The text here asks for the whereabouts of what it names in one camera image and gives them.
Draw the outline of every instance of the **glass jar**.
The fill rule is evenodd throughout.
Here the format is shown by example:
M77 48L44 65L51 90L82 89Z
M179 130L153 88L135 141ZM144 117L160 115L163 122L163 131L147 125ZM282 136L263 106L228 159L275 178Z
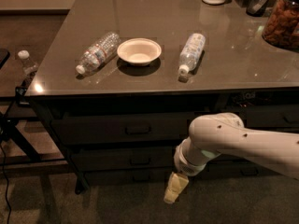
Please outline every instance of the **glass jar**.
M299 0L277 0L262 36L273 46L299 49Z

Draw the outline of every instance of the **white bowl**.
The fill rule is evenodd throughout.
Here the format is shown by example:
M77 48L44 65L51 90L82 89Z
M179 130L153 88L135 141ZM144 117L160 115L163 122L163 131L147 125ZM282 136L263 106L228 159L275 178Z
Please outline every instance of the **white bowl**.
M161 47L152 40L136 38L121 43L118 55L132 65L145 66L161 55Z

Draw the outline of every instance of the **white robot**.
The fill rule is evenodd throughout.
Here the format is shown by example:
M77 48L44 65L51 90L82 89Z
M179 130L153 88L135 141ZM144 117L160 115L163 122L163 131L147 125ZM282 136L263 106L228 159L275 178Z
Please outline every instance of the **white robot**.
M176 148L178 172L170 175L164 201L174 203L188 185L188 176L200 173L220 154L245 158L299 179L299 134L246 129L233 113L204 115L191 123L189 137Z

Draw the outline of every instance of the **cable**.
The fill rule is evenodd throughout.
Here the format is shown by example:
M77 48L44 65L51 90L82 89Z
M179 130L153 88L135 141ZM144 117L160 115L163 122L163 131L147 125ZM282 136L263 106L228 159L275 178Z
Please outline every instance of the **cable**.
M9 201L8 201L8 197L7 197L7 194L8 194L8 186L9 186L9 180L8 180L8 177L7 177L7 174L6 174L6 171L5 171L5 164L6 164L6 160L7 160L7 155L6 155L6 152L3 150L2 148L2 140L0 139L0 148L3 152L3 163L2 163L2 172L3 172L3 176L4 178L7 180L7 189L6 189L6 201L7 201L7 206L8 206L8 217L7 217L7 224L9 223L9 219L10 219L10 214L11 214L11 206L9 204Z

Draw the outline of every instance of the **concrete floor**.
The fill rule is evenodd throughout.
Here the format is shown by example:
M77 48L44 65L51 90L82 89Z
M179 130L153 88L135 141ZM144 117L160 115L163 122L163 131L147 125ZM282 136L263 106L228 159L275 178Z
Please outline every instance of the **concrete floor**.
M0 17L0 45L11 51L11 58L0 70L0 97L13 96L14 86L21 81L16 52L27 48L41 62L62 22L64 16ZM2 103L0 108L5 112L7 104ZM57 154L39 122L23 121L18 128L39 153ZM2 145L8 159L24 156L11 140ZM219 177L197 176L179 201L169 205L163 202L167 180L98 186L76 195L76 177L65 161L5 168L12 208L9 223L299 223L299 182L282 175L242 177L226 175L222 169ZM7 222L6 188L0 173L0 223Z

